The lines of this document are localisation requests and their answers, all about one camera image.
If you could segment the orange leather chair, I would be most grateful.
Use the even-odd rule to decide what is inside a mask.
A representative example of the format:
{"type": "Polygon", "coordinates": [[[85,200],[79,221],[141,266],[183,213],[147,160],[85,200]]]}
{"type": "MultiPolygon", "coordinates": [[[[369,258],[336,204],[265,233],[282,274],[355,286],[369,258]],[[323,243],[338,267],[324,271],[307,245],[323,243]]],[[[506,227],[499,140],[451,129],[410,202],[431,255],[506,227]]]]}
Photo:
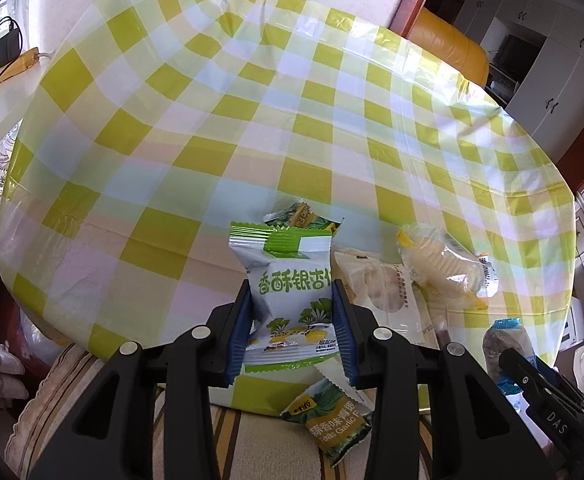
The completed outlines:
{"type": "Polygon", "coordinates": [[[452,24],[422,8],[407,38],[484,87],[490,62],[483,48],[452,24]]]}

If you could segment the green garlic pea packet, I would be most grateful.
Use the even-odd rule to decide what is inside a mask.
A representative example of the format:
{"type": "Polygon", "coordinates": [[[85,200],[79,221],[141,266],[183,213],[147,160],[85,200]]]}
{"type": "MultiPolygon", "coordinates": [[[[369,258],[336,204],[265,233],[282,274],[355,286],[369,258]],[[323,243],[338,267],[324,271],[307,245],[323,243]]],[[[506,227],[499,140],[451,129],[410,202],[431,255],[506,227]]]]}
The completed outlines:
{"type": "Polygon", "coordinates": [[[372,430],[372,416],[329,379],[299,394],[281,413],[285,422],[304,426],[335,467],[372,430]]]}

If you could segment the white pastry packet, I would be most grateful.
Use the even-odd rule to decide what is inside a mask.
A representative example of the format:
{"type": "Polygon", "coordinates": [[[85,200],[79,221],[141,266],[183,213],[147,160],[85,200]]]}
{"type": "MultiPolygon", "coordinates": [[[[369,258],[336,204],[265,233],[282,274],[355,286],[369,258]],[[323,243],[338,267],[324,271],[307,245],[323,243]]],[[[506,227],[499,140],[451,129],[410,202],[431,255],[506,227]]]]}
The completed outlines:
{"type": "Polygon", "coordinates": [[[342,281],[352,304],[368,308],[381,326],[412,344],[438,348],[431,317],[406,268],[353,248],[332,250],[333,276],[342,281]]]}

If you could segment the white green ginkgo snack bag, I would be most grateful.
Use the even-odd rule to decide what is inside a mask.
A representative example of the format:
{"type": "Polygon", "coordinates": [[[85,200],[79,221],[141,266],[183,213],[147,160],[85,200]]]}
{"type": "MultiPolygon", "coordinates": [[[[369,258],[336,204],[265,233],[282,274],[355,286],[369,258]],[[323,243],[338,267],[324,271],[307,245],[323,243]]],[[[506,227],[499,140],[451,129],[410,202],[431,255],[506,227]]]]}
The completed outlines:
{"type": "Polygon", "coordinates": [[[328,230],[230,224],[228,245],[245,267],[253,301],[248,373],[295,370],[338,354],[331,244],[328,230]]]}

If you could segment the green checkered tablecloth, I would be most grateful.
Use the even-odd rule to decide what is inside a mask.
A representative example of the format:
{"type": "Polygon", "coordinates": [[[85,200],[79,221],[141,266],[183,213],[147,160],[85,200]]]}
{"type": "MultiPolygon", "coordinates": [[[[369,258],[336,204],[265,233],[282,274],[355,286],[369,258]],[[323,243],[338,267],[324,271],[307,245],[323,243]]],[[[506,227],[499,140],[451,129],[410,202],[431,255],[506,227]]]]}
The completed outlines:
{"type": "Polygon", "coordinates": [[[166,344],[237,295],[235,221],[302,198],[346,247],[397,258],[406,224],[492,259],[475,356],[516,316],[557,357],[574,198],[533,138],[458,70],[306,0],[98,0],[37,86],[0,208],[0,275],[43,326],[107,359],[166,344]]]}

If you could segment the orange power strip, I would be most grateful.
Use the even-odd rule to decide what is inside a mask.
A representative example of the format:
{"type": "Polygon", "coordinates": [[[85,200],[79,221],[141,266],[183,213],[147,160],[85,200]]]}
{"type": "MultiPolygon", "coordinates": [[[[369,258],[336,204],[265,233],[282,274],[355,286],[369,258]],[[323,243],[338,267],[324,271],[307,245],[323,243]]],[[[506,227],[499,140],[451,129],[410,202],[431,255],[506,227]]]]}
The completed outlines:
{"type": "Polygon", "coordinates": [[[39,50],[33,48],[21,54],[15,61],[0,68],[0,84],[16,75],[22,74],[39,61],[39,50]]]}

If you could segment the blue pig snack bag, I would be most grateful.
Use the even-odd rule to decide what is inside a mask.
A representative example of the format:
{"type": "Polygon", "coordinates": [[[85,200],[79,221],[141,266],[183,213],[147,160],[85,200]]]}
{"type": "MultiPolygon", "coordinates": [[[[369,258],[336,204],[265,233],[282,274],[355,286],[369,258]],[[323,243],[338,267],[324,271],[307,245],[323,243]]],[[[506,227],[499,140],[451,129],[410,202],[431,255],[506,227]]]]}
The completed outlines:
{"type": "Polygon", "coordinates": [[[500,368],[502,352],[514,349],[536,366],[536,356],[530,337],[520,318],[502,318],[493,322],[483,337],[486,372],[505,396],[518,394],[521,388],[500,368]]]}

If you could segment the black power adapter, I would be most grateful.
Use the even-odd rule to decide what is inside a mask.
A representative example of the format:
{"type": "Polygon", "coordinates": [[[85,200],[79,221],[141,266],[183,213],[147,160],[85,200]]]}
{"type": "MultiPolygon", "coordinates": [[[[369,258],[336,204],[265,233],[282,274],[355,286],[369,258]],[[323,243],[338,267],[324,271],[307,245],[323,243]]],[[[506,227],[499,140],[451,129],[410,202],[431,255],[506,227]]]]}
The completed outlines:
{"type": "Polygon", "coordinates": [[[22,36],[19,29],[12,28],[0,37],[0,67],[13,63],[21,54],[22,36]]]}

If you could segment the cream roll clear package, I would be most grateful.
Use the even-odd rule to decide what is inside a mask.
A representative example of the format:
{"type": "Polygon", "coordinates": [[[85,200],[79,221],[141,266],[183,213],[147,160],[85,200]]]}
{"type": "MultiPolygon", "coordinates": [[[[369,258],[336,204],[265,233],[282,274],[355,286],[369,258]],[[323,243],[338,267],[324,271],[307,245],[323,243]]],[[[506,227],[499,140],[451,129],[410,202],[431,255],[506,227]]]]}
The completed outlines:
{"type": "Polygon", "coordinates": [[[436,310],[485,311],[498,293],[489,254],[472,254],[437,226],[413,223],[397,233],[397,249],[414,282],[436,310]]]}

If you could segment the white cabinet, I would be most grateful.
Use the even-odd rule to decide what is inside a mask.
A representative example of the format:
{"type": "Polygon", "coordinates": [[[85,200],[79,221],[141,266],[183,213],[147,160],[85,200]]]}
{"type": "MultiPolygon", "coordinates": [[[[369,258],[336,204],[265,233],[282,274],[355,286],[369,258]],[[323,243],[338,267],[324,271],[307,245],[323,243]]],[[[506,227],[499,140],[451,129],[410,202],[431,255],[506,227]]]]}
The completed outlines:
{"type": "Polygon", "coordinates": [[[484,89],[555,162],[584,128],[584,14],[550,0],[464,0],[454,26],[484,50],[484,89]]]}

